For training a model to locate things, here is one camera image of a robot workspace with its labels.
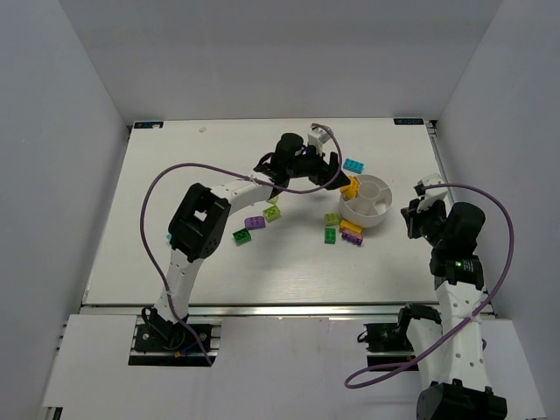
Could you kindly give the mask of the purple butterfly lego brick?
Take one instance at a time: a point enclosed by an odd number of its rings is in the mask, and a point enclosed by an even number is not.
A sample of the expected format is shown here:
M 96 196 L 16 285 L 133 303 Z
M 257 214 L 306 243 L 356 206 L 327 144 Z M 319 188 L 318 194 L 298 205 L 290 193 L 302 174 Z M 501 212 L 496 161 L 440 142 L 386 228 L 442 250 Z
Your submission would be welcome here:
M 361 246 L 363 243 L 363 236 L 360 233 L 351 232 L 350 230 L 345 230 L 341 233 L 341 238 L 347 242 L 350 242 L 356 246 Z

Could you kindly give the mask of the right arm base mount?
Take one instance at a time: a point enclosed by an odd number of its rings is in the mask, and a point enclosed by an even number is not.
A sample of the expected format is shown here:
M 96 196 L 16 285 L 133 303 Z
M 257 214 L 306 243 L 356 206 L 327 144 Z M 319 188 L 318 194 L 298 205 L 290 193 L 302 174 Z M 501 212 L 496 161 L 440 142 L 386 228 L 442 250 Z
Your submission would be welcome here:
M 358 343 L 367 345 L 367 365 L 378 367 L 386 364 L 400 364 L 415 358 L 407 331 L 411 322 L 428 320 L 441 326 L 438 311 L 423 304 L 406 304 L 400 309 L 395 323 L 370 323 L 357 336 Z

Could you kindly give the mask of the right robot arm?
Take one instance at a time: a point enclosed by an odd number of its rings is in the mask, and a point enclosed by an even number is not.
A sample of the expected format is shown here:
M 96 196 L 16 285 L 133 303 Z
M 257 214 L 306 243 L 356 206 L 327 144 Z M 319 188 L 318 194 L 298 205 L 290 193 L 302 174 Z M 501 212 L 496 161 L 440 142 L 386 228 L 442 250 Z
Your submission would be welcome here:
M 415 354 L 432 349 L 418 362 L 423 391 L 416 403 L 419 419 L 504 419 L 505 398 L 494 393 L 484 358 L 481 319 L 475 309 L 484 297 L 484 277 L 475 255 L 486 216 L 459 202 L 450 209 L 441 199 L 424 205 L 413 199 L 402 210 L 408 236 L 432 247 L 430 273 L 439 307 L 406 304 L 398 330 Z

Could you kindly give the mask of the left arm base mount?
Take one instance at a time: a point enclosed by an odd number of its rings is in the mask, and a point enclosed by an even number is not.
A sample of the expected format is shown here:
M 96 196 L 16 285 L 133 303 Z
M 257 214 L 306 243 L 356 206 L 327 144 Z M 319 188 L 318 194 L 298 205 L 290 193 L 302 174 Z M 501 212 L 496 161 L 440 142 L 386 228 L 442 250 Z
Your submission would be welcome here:
M 219 348 L 218 326 L 163 319 L 144 307 L 136 322 L 128 364 L 133 367 L 210 368 Z

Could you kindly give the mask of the yellow butterfly lego brick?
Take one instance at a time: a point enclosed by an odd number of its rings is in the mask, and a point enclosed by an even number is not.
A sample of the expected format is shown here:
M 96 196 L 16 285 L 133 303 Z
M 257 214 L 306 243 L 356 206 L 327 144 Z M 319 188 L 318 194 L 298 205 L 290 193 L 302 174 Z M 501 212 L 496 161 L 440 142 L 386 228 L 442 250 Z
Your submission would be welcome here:
M 353 200 L 357 196 L 360 187 L 360 181 L 356 177 L 349 176 L 348 180 L 349 184 L 339 189 L 343 200 Z

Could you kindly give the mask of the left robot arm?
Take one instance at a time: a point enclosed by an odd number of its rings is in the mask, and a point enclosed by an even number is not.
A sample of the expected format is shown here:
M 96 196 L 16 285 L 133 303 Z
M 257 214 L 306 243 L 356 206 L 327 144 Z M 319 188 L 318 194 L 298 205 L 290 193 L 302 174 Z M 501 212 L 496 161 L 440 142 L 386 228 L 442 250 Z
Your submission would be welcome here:
M 189 187 L 168 226 L 169 266 L 154 266 L 163 284 L 160 298 L 142 311 L 143 321 L 153 333 L 170 342 L 180 329 L 192 329 L 186 320 L 194 282 L 202 263 L 220 245 L 229 216 L 281 193 L 294 193 L 290 187 L 293 179 L 308 179 L 316 192 L 349 185 L 342 171 L 341 151 L 323 152 L 325 143 L 334 138 L 330 128 L 314 123 L 307 138 L 295 133 L 281 135 L 275 150 L 262 157 L 250 174 L 232 172 L 230 183 Z

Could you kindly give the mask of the orange long lego brick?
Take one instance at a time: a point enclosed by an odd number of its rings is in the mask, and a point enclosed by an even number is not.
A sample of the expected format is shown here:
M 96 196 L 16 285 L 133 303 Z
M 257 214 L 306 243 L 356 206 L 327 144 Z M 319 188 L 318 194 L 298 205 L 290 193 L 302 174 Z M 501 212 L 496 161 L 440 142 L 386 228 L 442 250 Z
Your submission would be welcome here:
M 347 220 L 343 220 L 339 224 L 339 231 L 342 234 L 348 234 L 354 237 L 362 237 L 362 227 L 355 225 Z

